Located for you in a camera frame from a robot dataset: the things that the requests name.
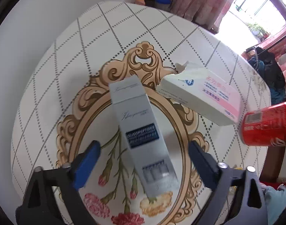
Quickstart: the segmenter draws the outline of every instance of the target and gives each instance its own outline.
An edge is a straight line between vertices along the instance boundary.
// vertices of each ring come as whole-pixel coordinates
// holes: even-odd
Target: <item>blue gripper pad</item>
[[[211,154],[205,153],[196,141],[189,142],[188,151],[205,187],[214,191],[219,181],[219,168],[216,161]]]
[[[84,153],[79,154],[82,155],[82,159],[74,171],[73,187],[75,189],[80,189],[86,184],[100,156],[100,151],[100,143],[94,140]]]

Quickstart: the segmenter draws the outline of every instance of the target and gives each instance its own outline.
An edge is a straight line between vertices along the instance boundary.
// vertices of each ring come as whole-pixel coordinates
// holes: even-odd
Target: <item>clothing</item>
[[[282,103],[285,96],[284,86],[286,85],[286,82],[280,67],[275,61],[274,54],[264,51],[260,47],[257,47],[255,50],[259,55],[258,61],[256,60],[256,57],[253,56],[248,63],[258,72],[268,85],[271,93],[271,105]]]
[[[286,186],[280,185],[277,190],[266,186],[264,192],[267,207],[268,225],[273,225],[286,208]]]

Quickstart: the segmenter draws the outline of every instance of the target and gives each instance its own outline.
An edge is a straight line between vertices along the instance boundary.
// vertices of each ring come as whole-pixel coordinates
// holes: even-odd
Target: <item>white wall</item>
[[[15,224],[21,200],[11,179],[11,133],[23,90],[51,43],[99,1],[20,0],[0,26],[0,206]]]

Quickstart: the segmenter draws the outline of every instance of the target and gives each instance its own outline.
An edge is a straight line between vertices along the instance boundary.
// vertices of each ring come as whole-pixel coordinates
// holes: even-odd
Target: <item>white box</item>
[[[137,76],[109,85],[123,138],[148,197],[179,189],[163,136]]]
[[[187,62],[184,71],[161,79],[156,91],[201,114],[219,126],[236,124],[240,94],[204,66]]]

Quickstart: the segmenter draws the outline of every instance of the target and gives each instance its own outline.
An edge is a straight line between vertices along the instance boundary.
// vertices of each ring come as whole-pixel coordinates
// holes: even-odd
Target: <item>light blue cloth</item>
[[[277,190],[271,186],[267,186],[264,194],[268,213],[268,225],[273,225],[286,208],[286,186],[281,185]]]

